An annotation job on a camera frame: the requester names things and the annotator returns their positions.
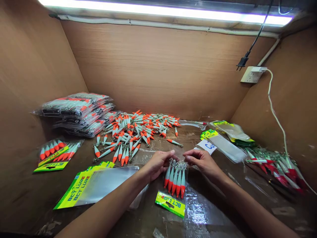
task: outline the fluorescent light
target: fluorescent light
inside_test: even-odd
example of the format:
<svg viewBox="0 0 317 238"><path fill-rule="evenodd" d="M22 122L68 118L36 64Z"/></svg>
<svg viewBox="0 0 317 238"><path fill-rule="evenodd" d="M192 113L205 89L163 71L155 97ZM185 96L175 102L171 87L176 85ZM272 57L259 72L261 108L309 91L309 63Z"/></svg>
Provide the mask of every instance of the fluorescent light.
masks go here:
<svg viewBox="0 0 317 238"><path fill-rule="evenodd" d="M76 0L39 0L47 7L65 7L91 10L104 10L111 12L125 12L137 14L151 14L171 17L199 18L209 20L239 21L250 23L263 23L264 15L240 14L231 12L205 11L184 8L170 8L157 6L144 6L124 3L76 1ZM266 23L270 25L284 26L292 20L292 17L268 16Z"/></svg>

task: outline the pile of squid jigs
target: pile of squid jigs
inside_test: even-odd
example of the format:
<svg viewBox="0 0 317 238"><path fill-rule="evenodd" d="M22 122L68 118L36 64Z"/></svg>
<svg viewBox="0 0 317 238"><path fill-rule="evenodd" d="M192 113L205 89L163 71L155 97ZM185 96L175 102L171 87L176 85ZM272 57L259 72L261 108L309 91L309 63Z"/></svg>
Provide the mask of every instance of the pile of squid jigs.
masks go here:
<svg viewBox="0 0 317 238"><path fill-rule="evenodd" d="M175 126L175 135L178 137L176 127L180 126L179 118L163 114L142 114L140 110L133 112L133 114L124 112L116 117L113 123L103 129L104 133L97 135L97 143L93 145L97 157L93 161L96 162L116 150L112 162L115 163L118 159L121 162L121 166L123 166L133 160L142 140L149 147L151 139L154 140L153 136L155 133L160 133L159 135L165 138L167 131L173 126ZM107 142L109 134L112 134L111 142ZM171 139L167 139L167 141L181 147L183 146ZM99 150L98 146L100 144L103 146L107 145L107 147Z"/></svg>
<svg viewBox="0 0 317 238"><path fill-rule="evenodd" d="M254 149L246 147L244 150L251 158L251 160L246 160L247 163L256 164L266 174L269 171L283 186L299 193L303 193L303 189L307 188L296 162L286 154L268 151L261 147Z"/></svg>
<svg viewBox="0 0 317 238"><path fill-rule="evenodd" d="M171 158L164 180L164 188L167 186L168 193L172 191L172 196L174 196L176 191L178 198L181 192L182 199L185 194L185 170L186 164L180 164Z"/></svg>

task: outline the desk surface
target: desk surface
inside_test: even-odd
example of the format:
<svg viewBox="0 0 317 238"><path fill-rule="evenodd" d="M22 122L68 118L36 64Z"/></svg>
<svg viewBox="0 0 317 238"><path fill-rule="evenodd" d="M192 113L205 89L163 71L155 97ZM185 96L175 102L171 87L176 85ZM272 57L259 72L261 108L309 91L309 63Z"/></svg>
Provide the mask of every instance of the desk surface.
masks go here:
<svg viewBox="0 0 317 238"><path fill-rule="evenodd" d="M175 139L183 148L170 144L155 135L151 146L144 143L135 156L133 164L142 166L156 150L174 149L181 160L182 154L200 141L201 130L194 126L182 126L175 139L174 130L167 139ZM32 174L35 169L37 151L27 156L12 168L2 168L0 188L0 231L54 235L69 222L78 217L91 205L53 210L62 195L70 186L75 175L93 165L94 139L86 139L69 164L62 171ZM232 163L219 151L213 153L219 167L238 185L246 190L261 205L278 219L294 229L302 237L314 233L315 198L305 196L296 204L286 201L267 182L243 164ZM113 153L101 161L112 161ZM241 216L231 208L225 199L205 180L201 173L190 168L186 197L185 218L172 214L154 203L158 190L162 190L163 175L152 182L138 209L127 211L114 226L109 237L151 237L157 228L165 237L254 237L254 234Z"/></svg>

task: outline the electrical outlet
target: electrical outlet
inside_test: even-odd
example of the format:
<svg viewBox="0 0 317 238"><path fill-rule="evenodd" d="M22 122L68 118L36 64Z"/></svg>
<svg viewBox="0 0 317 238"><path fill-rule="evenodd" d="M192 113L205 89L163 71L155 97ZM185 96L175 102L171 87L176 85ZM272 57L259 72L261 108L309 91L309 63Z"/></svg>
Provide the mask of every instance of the electrical outlet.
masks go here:
<svg viewBox="0 0 317 238"><path fill-rule="evenodd" d="M257 83L266 69L266 67L249 66L247 67L240 82Z"/></svg>

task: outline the human hand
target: human hand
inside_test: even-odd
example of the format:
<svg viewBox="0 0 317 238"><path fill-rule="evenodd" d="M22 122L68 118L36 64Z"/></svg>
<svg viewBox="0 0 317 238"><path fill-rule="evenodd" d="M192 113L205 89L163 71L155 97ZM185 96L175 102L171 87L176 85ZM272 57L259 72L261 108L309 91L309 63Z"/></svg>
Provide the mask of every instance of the human hand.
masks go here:
<svg viewBox="0 0 317 238"><path fill-rule="evenodd" d="M221 181L227 175L219 168L206 150L189 150L183 154L188 165L197 165L199 170L209 178L211 182Z"/></svg>
<svg viewBox="0 0 317 238"><path fill-rule="evenodd" d="M174 150L168 152L156 151L152 158L140 169L140 171L145 173L149 180L148 182L151 182L162 172L167 170L170 158L179 161L179 158L175 155Z"/></svg>

